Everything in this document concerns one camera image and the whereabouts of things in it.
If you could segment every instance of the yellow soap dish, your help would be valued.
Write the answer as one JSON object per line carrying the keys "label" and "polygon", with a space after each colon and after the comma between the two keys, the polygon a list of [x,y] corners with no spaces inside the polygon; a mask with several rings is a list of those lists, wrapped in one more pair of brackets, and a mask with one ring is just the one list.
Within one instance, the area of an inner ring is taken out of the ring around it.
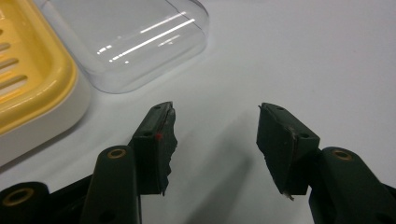
{"label": "yellow soap dish", "polygon": [[0,1],[0,166],[76,123],[90,88],[32,1]]}

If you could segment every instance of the white table surface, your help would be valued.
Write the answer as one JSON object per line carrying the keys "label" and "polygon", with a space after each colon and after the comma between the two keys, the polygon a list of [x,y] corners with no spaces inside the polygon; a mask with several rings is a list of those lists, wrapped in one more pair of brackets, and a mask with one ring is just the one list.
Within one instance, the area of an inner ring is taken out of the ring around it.
{"label": "white table surface", "polygon": [[0,168],[0,189],[40,181],[55,191],[127,144],[149,109],[173,101],[177,151],[165,197],[143,196],[144,223],[313,223],[308,195],[280,195],[256,146],[262,102],[359,154],[396,187],[396,2],[202,0],[200,55],[142,87],[92,103],[70,130]]}

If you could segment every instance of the screw hole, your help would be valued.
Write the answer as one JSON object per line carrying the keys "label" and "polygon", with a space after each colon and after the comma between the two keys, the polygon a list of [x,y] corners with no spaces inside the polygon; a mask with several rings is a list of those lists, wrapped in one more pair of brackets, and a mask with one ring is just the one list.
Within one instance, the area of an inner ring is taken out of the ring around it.
{"label": "screw hole", "polygon": [[8,194],[8,196],[3,200],[3,205],[10,207],[24,203],[29,200],[34,193],[35,191],[30,188],[17,189]]}
{"label": "screw hole", "polygon": [[343,150],[340,149],[335,149],[332,151],[332,154],[337,157],[339,160],[342,161],[351,161],[352,160],[352,156],[349,153],[346,153]]}
{"label": "screw hole", "polygon": [[380,221],[381,223],[384,224],[395,224],[395,221],[388,216],[387,214],[384,213],[376,213],[375,214],[376,219],[378,219],[378,221]]}
{"label": "screw hole", "polygon": [[307,133],[301,133],[300,136],[302,138],[309,138],[309,134],[307,134]]}
{"label": "screw hole", "polygon": [[125,156],[126,150],[123,148],[115,148],[107,153],[110,159],[118,159]]}
{"label": "screw hole", "polygon": [[114,219],[116,219],[116,213],[111,210],[107,210],[99,216],[99,221],[101,223],[109,223],[109,222],[113,221]]}

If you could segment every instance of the clear plastic container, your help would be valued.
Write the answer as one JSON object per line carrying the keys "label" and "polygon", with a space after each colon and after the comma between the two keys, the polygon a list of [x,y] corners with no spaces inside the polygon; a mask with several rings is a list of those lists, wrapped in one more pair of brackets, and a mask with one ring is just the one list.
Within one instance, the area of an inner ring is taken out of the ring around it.
{"label": "clear plastic container", "polygon": [[133,91],[206,45],[208,14],[196,0],[35,2],[101,91]]}

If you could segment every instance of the red mark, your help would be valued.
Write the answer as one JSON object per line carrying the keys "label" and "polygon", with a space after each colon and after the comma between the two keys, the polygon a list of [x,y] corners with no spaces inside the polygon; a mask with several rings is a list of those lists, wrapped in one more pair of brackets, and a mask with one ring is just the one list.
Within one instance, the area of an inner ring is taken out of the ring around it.
{"label": "red mark", "polygon": [[155,134],[155,140],[160,141],[161,139],[163,139],[163,134],[162,133],[156,133]]}

